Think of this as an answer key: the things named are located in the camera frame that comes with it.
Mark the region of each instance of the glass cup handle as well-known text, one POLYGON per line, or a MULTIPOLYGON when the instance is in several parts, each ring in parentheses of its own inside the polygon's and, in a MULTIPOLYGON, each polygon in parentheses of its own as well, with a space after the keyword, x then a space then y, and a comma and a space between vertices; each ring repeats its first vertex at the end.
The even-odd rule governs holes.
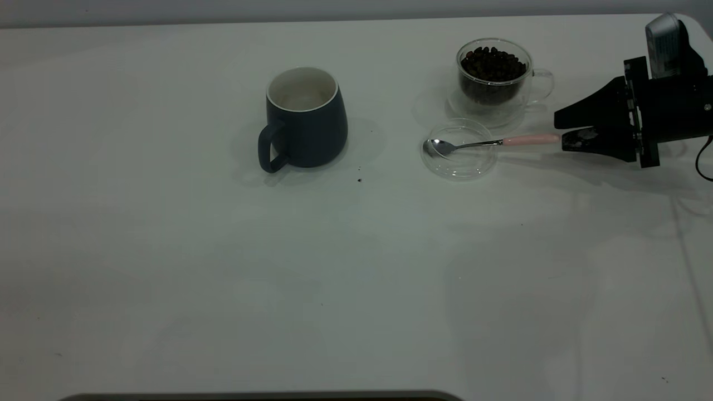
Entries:
POLYGON ((544 68, 535 68, 533 69, 533 77, 535 78, 546 78, 550 84, 547 87, 547 90, 545 91, 545 94, 543 96, 539 96, 538 98, 530 99, 528 104, 534 104, 534 103, 539 103, 543 100, 545 100, 555 89, 555 76, 552 75, 549 70, 545 70, 544 68))

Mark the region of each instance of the robotic arm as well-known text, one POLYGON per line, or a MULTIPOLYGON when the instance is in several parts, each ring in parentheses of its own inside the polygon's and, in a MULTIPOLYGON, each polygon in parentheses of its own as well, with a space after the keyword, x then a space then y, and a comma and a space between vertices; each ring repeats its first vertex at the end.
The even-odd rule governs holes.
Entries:
POLYGON ((664 14, 646 36, 651 79, 646 57, 626 60, 624 76, 555 113, 556 128, 586 127, 562 136, 564 151, 638 159, 646 168, 660 164, 659 143, 710 136, 702 153, 713 141, 713 76, 689 45, 686 26, 664 14))

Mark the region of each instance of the dark blue mug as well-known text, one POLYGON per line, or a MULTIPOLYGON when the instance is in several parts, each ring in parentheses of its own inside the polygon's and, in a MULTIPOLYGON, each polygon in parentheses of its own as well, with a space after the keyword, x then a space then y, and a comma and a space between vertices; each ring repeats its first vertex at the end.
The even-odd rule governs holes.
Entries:
POLYGON ((267 87, 267 126, 257 141, 260 167, 274 173, 289 163, 317 167, 347 142, 347 112, 337 80, 314 67, 285 71, 267 87), (270 146, 277 152, 270 160, 270 146))

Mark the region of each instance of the pink spoon handle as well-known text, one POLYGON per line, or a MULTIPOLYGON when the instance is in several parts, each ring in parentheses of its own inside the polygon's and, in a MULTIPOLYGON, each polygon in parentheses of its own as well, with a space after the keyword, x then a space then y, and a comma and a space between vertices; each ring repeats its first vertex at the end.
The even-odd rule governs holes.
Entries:
POLYGON ((537 133, 535 135, 513 136, 504 138, 504 146, 522 145, 542 145, 544 143, 555 143, 560 141, 560 136, 556 133, 537 133))

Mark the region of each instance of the mug handle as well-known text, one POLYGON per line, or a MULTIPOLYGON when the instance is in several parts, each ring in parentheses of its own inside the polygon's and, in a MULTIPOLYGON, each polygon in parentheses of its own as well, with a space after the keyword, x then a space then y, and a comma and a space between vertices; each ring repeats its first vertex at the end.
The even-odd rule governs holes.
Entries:
POLYGON ((547 88, 547 91, 545 92, 544 96, 540 96, 537 99, 530 99, 528 104, 534 104, 534 103, 539 103, 543 100, 545 100, 555 89, 555 76, 552 75, 549 70, 545 70, 544 68, 535 68, 533 69, 533 76, 535 78, 547 78, 547 80, 550 82, 549 87, 547 88))
POLYGON ((272 139, 284 127, 282 121, 269 123, 262 129, 260 137, 257 139, 257 158, 260 160, 260 167, 268 173, 276 173, 279 169, 287 164, 287 155, 279 154, 274 160, 270 160, 270 145, 272 139))

